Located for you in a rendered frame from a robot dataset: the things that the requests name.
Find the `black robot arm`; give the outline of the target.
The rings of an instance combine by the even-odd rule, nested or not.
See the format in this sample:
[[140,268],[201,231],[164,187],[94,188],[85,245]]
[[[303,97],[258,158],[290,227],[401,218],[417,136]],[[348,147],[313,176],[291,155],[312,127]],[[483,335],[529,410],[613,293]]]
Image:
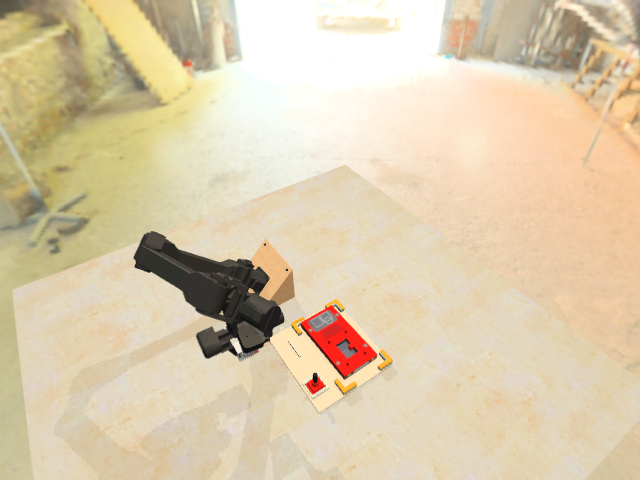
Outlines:
[[273,336],[281,308],[259,296],[270,277],[259,266],[253,269],[252,261],[214,261],[177,249],[155,231],[144,234],[134,260],[134,268],[152,272],[181,290],[197,313],[229,324],[236,317],[244,320],[231,327],[243,353],[262,348]]

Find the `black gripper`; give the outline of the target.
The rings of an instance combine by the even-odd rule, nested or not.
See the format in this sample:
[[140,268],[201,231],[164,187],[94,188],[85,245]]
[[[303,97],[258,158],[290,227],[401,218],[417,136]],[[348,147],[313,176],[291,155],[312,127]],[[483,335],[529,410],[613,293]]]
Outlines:
[[[237,336],[233,337],[231,333],[231,327],[241,322],[244,322],[244,320],[240,319],[239,317],[236,317],[235,320],[237,321],[235,321],[233,324],[229,324],[225,322],[226,323],[225,330],[221,329],[215,332],[213,327],[209,327],[196,334],[197,342],[199,344],[199,347],[205,359],[210,359],[220,353],[225,353],[227,351],[229,351],[235,357],[237,356],[237,353],[232,343],[230,342],[230,339],[237,338]],[[284,315],[281,311],[280,319],[275,327],[283,324],[284,321],[285,321]]]

